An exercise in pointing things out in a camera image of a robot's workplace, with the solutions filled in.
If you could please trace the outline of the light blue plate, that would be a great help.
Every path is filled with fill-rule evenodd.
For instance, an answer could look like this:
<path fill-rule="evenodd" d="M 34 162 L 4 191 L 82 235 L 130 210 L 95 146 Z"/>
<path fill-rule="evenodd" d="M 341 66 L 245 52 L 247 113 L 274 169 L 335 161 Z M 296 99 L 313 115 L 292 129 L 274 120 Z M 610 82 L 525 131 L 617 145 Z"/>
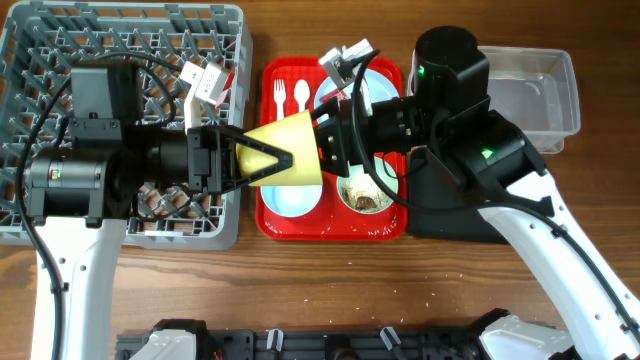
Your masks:
<path fill-rule="evenodd" d="M 393 83 L 377 71 L 367 69 L 363 83 L 367 84 L 372 103 L 387 101 L 398 97 L 399 93 Z M 313 108 L 321 105 L 321 98 L 336 90 L 336 85 L 330 78 L 326 78 L 318 87 L 314 97 Z"/>

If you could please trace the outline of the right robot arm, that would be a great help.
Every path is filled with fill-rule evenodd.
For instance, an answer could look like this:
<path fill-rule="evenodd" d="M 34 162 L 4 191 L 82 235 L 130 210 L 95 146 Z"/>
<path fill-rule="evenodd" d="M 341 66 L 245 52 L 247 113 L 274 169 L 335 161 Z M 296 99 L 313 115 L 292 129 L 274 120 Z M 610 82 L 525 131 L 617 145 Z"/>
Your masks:
<path fill-rule="evenodd" d="M 324 171 L 375 170 L 378 153 L 425 152 L 464 208 L 477 212 L 514 248 L 551 299 L 563 329 L 496 309 L 471 327 L 470 358 L 635 359 L 639 301 L 598 252 L 562 199 L 523 131 L 490 106 L 489 62 L 458 26 L 424 32 L 414 49 L 414 91 L 372 103 L 362 87 L 376 57 L 367 41 L 334 48 L 319 62 L 346 100 L 312 114 Z"/>

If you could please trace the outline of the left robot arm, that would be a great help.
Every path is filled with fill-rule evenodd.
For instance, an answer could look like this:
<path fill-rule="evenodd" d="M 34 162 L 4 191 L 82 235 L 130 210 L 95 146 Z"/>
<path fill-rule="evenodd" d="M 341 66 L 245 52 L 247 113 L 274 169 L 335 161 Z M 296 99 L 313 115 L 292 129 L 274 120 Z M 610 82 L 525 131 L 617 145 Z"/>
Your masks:
<path fill-rule="evenodd" d="M 148 181 L 224 194 L 293 167 L 293 154 L 240 128 L 205 126 L 199 107 L 226 96 L 231 72 L 184 64 L 185 126 L 144 124 L 139 74 L 129 60 L 76 64 L 73 144 L 25 151 L 16 173 L 18 212 L 38 254 L 34 359 L 104 359 L 112 292 L 131 207 Z"/>

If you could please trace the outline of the yellow cup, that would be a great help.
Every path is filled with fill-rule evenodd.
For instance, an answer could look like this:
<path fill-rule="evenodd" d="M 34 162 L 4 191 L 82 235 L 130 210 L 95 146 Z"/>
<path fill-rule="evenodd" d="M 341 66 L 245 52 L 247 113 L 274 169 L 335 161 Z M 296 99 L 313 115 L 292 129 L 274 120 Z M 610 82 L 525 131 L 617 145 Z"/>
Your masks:
<path fill-rule="evenodd" d="M 292 166 L 288 169 L 255 180 L 250 186 L 306 186 L 322 185 L 322 171 L 318 147 L 314 135 L 311 114 L 308 110 L 276 120 L 250 130 L 246 136 L 292 154 Z M 237 168 L 243 176 L 277 163 L 277 158 L 245 145 L 235 146 Z"/>

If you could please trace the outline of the white plastic spoon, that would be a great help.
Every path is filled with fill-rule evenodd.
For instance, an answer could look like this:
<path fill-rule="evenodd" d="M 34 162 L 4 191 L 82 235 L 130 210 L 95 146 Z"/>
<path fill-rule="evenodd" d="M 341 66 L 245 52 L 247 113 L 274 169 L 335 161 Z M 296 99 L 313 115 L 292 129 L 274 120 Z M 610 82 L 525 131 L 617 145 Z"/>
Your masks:
<path fill-rule="evenodd" d="M 294 99 L 298 106 L 298 111 L 303 112 L 307 109 L 306 105 L 311 96 L 311 90 L 308 82 L 300 79 L 294 87 Z"/>

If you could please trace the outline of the light blue bowl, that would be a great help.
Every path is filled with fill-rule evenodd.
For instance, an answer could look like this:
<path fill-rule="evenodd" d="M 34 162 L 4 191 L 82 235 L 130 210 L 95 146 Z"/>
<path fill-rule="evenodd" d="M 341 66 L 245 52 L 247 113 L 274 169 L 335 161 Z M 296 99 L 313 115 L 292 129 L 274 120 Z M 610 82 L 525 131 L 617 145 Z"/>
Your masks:
<path fill-rule="evenodd" d="M 261 198 L 269 210 L 278 216 L 296 218 L 311 212 L 322 195 L 321 185 L 263 186 Z"/>

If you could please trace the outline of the red sauce packet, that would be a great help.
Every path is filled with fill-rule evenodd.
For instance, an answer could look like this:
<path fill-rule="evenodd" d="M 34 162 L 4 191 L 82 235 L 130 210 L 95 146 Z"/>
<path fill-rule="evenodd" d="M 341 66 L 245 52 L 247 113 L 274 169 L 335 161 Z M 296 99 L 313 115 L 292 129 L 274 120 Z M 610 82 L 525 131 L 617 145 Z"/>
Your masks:
<path fill-rule="evenodd" d="M 326 100 L 329 100 L 332 98 L 337 98 L 338 100 L 345 100 L 345 99 L 348 99 L 349 96 L 342 89 L 333 89 L 325 96 Z"/>

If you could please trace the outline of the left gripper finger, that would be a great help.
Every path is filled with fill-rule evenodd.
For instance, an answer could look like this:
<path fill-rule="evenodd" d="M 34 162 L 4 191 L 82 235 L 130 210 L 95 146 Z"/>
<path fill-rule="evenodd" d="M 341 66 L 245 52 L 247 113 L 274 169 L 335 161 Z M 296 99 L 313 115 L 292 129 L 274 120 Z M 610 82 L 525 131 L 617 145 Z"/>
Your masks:
<path fill-rule="evenodd" d="M 263 180 L 268 176 L 287 170 L 292 166 L 292 160 L 278 160 L 273 165 L 269 165 L 248 175 L 241 175 L 238 162 L 234 160 L 222 175 L 220 193 L 224 194 L 242 188 L 244 186 L 249 186 L 253 182 Z"/>
<path fill-rule="evenodd" d="M 235 126 L 218 126 L 222 148 L 229 152 L 231 163 L 292 163 L 293 154 L 282 147 L 249 135 Z"/>

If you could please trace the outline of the light green bowl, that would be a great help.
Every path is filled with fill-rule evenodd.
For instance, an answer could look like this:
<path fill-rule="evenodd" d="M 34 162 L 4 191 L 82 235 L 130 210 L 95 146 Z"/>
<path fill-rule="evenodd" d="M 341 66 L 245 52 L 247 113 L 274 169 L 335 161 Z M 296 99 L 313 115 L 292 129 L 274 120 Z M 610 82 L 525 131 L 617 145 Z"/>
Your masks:
<path fill-rule="evenodd" d="M 376 157 L 374 166 L 378 177 L 395 194 L 399 190 L 399 179 L 391 164 Z M 362 165 L 350 165 L 349 176 L 336 178 L 336 189 L 340 199 L 351 210 L 360 214 L 377 214 L 389 208 L 394 201 L 383 192 L 364 171 Z"/>

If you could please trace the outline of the white plastic fork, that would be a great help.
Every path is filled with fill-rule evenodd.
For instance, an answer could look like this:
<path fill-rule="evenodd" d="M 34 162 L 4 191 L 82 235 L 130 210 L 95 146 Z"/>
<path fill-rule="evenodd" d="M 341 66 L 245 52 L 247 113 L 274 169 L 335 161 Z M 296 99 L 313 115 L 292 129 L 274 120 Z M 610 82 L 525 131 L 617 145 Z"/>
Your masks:
<path fill-rule="evenodd" d="M 273 97 L 274 97 L 274 102 L 276 104 L 276 120 L 277 121 L 285 118 L 284 104 L 286 101 L 286 95 L 287 95 L 287 92 L 286 92 L 284 81 L 282 79 L 275 80 Z"/>

